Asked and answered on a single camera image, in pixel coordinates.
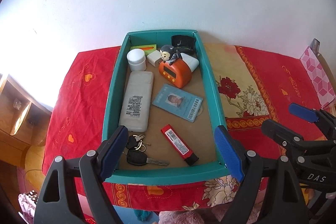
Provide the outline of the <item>red marker pen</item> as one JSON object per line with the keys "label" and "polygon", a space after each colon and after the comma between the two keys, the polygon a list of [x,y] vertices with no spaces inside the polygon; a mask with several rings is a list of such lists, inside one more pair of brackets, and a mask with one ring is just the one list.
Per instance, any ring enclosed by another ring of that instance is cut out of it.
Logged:
{"label": "red marker pen", "polygon": [[189,166],[194,165],[199,160],[194,151],[186,144],[170,124],[161,128],[161,133]]}

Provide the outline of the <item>blue ID card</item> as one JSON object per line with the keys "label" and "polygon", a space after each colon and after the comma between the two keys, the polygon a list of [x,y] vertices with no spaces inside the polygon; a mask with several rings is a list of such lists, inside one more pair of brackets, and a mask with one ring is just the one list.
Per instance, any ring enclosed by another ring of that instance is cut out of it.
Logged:
{"label": "blue ID card", "polygon": [[164,84],[152,105],[193,123],[201,108],[203,98]]}

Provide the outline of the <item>orange monkey timer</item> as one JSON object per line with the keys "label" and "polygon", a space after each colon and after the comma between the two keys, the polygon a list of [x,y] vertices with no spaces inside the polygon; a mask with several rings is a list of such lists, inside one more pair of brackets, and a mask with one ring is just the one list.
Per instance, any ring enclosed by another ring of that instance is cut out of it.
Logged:
{"label": "orange monkey timer", "polygon": [[164,45],[159,50],[162,61],[159,73],[177,88],[186,86],[192,78],[192,71],[183,61],[181,53],[172,45]]}

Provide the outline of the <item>teal cardboard box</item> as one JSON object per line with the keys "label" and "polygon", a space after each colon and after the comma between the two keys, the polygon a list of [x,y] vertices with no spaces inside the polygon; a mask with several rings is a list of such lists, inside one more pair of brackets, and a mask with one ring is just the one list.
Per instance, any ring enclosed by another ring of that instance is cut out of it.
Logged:
{"label": "teal cardboard box", "polygon": [[[214,130],[225,125],[224,112],[211,64],[205,46],[196,30],[150,30],[126,34],[112,74],[106,103],[102,139],[109,139],[118,127],[125,88],[129,79],[127,53],[133,46],[155,44],[161,47],[171,43],[174,35],[187,35],[195,39],[195,55],[199,66],[191,81],[178,92],[189,93],[180,107],[162,99],[159,105],[150,104],[147,149],[150,157],[168,160],[168,166],[148,164],[133,166],[122,156],[117,169],[106,181],[116,184],[178,185],[206,181],[229,174],[224,160],[214,143]],[[174,146],[169,143],[161,129],[171,125],[198,156],[189,166]]]}

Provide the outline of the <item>polka dot fabric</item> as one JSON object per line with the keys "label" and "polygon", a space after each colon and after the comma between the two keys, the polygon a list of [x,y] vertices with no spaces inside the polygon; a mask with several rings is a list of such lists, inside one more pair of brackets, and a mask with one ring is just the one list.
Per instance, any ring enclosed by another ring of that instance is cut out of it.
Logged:
{"label": "polka dot fabric", "polygon": [[21,216],[28,222],[33,223],[38,201],[38,193],[31,190],[18,195],[18,202],[21,208]]}

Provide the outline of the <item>pink geometric box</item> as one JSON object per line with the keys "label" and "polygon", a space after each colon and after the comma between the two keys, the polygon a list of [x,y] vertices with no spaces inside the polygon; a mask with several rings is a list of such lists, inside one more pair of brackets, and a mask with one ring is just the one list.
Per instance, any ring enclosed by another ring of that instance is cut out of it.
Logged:
{"label": "pink geometric box", "polygon": [[303,52],[300,61],[313,84],[319,103],[324,109],[335,100],[335,91],[331,80],[310,47],[307,47]]}

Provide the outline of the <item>red patterned cloth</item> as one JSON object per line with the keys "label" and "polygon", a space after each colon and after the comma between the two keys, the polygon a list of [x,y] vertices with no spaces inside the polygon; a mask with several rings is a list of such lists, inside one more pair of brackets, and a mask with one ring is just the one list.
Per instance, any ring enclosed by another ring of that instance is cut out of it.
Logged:
{"label": "red patterned cloth", "polygon": [[[315,125],[289,114],[294,102],[320,107],[300,59],[248,47],[206,43],[228,131],[247,149],[277,158],[284,149],[264,136],[261,124],[273,119],[305,139],[322,140]],[[42,172],[53,159],[81,156],[101,143],[108,89],[120,47],[80,52],[60,88],[47,133]],[[181,211],[230,202],[237,184],[229,176],[193,184],[141,186],[106,183],[113,204],[153,211]]]}

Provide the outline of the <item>wooden bedside shelf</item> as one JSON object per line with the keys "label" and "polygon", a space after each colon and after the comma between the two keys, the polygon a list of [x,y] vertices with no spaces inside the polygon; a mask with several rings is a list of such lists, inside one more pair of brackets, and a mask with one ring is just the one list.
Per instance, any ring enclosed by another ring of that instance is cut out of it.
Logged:
{"label": "wooden bedside shelf", "polygon": [[1,161],[20,168],[31,146],[44,146],[51,111],[10,75],[1,75]]}

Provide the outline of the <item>black keys bunch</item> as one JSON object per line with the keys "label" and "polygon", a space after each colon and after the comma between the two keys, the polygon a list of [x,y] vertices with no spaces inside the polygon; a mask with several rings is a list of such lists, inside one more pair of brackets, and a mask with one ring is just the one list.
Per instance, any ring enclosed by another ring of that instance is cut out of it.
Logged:
{"label": "black keys bunch", "polygon": [[128,142],[126,144],[126,162],[133,166],[144,166],[147,164],[153,164],[158,166],[168,166],[170,163],[164,160],[155,160],[147,156],[144,151],[141,151],[142,147],[141,136],[131,135],[128,137]]}

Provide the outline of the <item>white remote control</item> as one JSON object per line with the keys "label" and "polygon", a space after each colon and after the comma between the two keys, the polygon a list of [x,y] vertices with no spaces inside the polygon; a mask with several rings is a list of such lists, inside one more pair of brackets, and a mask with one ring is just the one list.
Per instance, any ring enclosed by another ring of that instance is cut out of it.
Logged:
{"label": "white remote control", "polygon": [[120,126],[132,132],[147,130],[153,82],[153,72],[130,73],[120,112]]}

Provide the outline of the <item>white small tube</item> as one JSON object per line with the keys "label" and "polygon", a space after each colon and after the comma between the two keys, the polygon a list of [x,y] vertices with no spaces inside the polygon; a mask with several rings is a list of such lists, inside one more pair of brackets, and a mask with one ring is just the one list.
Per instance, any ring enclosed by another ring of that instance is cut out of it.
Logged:
{"label": "white small tube", "polygon": [[195,69],[199,66],[199,60],[193,56],[190,56],[186,53],[181,53],[183,61],[187,64],[190,71],[193,73]]}

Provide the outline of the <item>black case with green item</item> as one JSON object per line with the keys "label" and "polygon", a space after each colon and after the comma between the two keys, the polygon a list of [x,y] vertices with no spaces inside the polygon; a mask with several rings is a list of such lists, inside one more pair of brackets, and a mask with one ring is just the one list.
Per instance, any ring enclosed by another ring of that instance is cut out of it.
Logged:
{"label": "black case with green item", "polygon": [[171,37],[171,45],[180,53],[193,55],[195,53],[196,39],[188,35],[174,35]]}

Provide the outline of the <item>white USB charger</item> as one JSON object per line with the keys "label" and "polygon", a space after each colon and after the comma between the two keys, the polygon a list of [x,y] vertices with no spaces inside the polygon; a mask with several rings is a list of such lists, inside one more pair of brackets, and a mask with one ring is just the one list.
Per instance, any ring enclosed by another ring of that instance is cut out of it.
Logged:
{"label": "white USB charger", "polygon": [[160,51],[155,50],[148,54],[146,59],[149,64],[153,65],[154,67],[158,67],[160,62],[162,61],[161,53]]}

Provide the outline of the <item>white round jar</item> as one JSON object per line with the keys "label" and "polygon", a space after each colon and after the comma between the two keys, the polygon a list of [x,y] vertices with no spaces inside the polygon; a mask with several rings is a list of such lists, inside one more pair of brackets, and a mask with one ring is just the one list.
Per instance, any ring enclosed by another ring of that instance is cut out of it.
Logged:
{"label": "white round jar", "polygon": [[146,56],[141,49],[133,49],[127,53],[127,61],[132,72],[146,70]]}

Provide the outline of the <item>green yellow small box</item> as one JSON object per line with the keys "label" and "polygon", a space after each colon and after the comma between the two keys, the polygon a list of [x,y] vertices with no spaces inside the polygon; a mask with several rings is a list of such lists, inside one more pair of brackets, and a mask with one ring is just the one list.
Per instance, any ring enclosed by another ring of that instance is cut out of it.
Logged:
{"label": "green yellow small box", "polygon": [[143,50],[145,52],[145,56],[147,56],[157,50],[157,45],[148,44],[148,45],[142,45],[142,46],[132,46],[130,49],[131,50],[135,50],[135,49]]}

